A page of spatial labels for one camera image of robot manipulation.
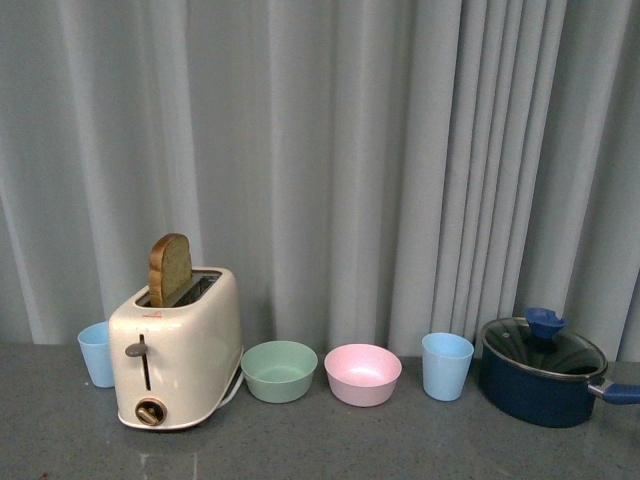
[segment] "toaster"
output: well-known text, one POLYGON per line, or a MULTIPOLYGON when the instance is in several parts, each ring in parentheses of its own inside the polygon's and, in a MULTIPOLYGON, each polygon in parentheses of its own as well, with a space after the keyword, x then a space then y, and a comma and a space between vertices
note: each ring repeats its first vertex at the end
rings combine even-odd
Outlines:
POLYGON ((218 407, 243 353, 234 275, 194 268, 191 280, 153 308, 146 286, 109 319, 118 417, 130 427, 175 430, 218 407))

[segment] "blue cup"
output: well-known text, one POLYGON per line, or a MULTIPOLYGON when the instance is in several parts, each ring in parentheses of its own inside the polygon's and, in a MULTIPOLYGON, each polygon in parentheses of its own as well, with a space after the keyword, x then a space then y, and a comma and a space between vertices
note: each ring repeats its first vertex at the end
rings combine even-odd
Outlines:
POLYGON ((430 333, 422 339, 422 386, 432 398, 456 400, 473 358, 473 345, 453 333, 430 333))
POLYGON ((78 343, 93 384, 100 388, 113 387, 108 322, 96 323, 82 330, 78 343))

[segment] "toast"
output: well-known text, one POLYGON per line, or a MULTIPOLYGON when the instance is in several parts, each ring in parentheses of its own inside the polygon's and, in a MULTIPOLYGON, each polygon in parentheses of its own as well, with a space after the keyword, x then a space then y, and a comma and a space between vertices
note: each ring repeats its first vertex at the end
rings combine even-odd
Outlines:
POLYGON ((149 256, 149 298, 154 308, 164 307, 165 299, 191 279, 189 239, 181 233, 168 233, 151 249, 149 256))

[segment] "pink bowl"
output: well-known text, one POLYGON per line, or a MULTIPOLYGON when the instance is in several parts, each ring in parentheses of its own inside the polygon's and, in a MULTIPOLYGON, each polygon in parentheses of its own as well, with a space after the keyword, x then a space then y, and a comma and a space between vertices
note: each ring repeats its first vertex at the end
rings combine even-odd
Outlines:
POLYGON ((389 350, 361 343, 331 350, 324 367, 333 394, 356 407, 386 402, 402 372, 400 360, 389 350))

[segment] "countertop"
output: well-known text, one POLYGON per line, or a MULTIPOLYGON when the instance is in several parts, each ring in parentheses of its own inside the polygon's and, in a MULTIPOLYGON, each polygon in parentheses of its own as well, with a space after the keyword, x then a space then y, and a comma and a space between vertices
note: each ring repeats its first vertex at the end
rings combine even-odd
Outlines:
MULTIPOLYGON (((422 390, 419 358, 386 403, 336 399, 322 362, 309 392, 283 405, 237 396, 189 430, 128 428, 115 391, 94 387, 79 348, 0 345, 1 479, 637 479, 640 406, 596 400, 588 422, 548 429, 512 418, 478 389, 474 362, 462 397, 422 390)), ((640 382, 640 364, 608 378, 640 382)))

